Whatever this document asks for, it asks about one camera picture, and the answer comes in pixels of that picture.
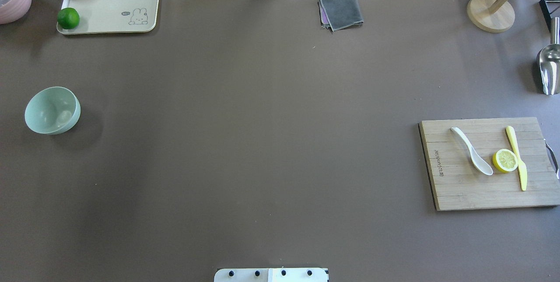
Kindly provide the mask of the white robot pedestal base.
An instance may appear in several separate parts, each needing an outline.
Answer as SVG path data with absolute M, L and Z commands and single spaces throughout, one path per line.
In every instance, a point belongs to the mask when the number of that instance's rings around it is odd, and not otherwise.
M 328 282 L 327 268 L 222 268 L 214 282 Z

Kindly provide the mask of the white ceramic spoon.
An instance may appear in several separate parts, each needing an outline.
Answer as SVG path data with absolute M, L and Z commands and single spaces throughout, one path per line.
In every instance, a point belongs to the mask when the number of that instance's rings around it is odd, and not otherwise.
M 484 160 L 478 154 L 478 152 L 476 152 L 476 149 L 474 148 L 474 146 L 472 145 L 468 137 L 464 134 L 464 132 L 460 130 L 460 128 L 458 127 L 451 127 L 450 131 L 456 134 L 456 136 L 458 136 L 466 145 L 469 152 L 470 160 L 474 168 L 476 168 L 479 172 L 481 172 L 485 176 L 492 176 L 494 174 L 494 171 L 491 168 L 490 164 L 488 164 L 488 162 L 486 162 L 486 160 Z

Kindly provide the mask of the steel scoop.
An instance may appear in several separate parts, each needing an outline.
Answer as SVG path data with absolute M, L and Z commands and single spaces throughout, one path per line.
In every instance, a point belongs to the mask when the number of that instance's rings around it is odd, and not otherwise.
M 560 92 L 560 39 L 559 18 L 551 19 L 550 44 L 538 52 L 538 65 L 542 80 L 542 91 L 545 95 L 556 95 Z

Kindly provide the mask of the yellow plastic knife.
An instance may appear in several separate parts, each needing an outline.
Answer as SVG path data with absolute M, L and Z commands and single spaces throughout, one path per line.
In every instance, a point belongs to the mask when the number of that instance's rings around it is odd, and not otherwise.
M 506 126 L 505 130 L 506 130 L 506 134 L 507 134 L 507 137 L 509 139 L 510 145 L 512 147 L 512 151 L 515 154 L 517 162 L 518 162 L 518 174 L 519 174 L 520 188 L 521 188 L 522 191 L 526 191 L 527 190 L 527 184 L 528 184 L 528 171 L 527 171 L 526 163 L 521 158 L 520 148 L 519 148 L 518 139 L 517 139 L 517 136 L 516 136 L 515 129 L 512 126 Z

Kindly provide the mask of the wooden mug tree stand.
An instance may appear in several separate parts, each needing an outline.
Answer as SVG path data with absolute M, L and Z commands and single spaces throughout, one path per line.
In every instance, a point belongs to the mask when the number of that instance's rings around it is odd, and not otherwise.
M 502 33 L 515 21 L 515 12 L 508 0 L 470 0 L 466 11 L 470 21 L 486 32 Z

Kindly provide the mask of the purple cloth under grey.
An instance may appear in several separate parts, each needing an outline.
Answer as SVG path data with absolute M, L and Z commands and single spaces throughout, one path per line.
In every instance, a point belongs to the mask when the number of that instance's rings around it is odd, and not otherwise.
M 327 18 L 326 11 L 320 2 L 318 2 L 320 21 L 323 28 L 331 29 L 330 22 Z

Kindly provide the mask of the cream rabbit tray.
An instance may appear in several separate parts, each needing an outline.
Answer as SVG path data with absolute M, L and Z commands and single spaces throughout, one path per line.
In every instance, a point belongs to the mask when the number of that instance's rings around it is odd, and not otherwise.
M 63 35 L 149 32 L 156 26 L 159 0 L 63 0 L 61 8 L 74 8 L 76 28 L 56 29 Z

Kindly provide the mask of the green lime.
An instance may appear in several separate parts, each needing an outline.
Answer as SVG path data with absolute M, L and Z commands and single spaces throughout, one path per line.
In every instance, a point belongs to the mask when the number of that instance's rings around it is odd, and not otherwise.
M 64 8 L 58 12 L 57 23 L 62 29 L 74 29 L 80 24 L 80 15 L 74 8 Z

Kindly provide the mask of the grey folded cloth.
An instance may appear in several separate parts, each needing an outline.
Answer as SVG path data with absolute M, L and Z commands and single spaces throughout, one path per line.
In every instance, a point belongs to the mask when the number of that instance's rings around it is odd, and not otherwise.
M 364 19 L 358 0 L 318 0 L 324 7 L 331 31 L 361 26 Z

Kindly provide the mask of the bamboo cutting board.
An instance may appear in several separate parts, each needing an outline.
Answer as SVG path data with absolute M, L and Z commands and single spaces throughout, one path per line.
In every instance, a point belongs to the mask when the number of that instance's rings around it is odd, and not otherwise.
M 458 127 L 486 162 L 499 149 L 510 149 L 506 126 L 516 132 L 528 184 L 522 190 L 518 172 L 494 168 L 486 176 L 473 165 Z M 439 211 L 558 206 L 559 181 L 548 157 L 536 118 L 426 120 L 419 124 L 431 189 Z

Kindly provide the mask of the mint green bowl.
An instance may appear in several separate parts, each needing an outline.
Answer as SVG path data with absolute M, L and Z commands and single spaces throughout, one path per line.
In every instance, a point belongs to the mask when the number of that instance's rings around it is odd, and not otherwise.
M 24 112 L 26 126 L 37 134 L 63 134 L 73 128 L 81 116 L 81 104 L 66 87 L 48 87 L 37 93 Z

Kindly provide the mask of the lemon half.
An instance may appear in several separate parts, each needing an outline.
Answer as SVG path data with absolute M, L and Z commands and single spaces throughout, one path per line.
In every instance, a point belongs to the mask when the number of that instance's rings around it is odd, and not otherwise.
M 502 173 L 510 173 L 518 168 L 518 158 L 509 149 L 499 149 L 492 156 L 494 167 Z

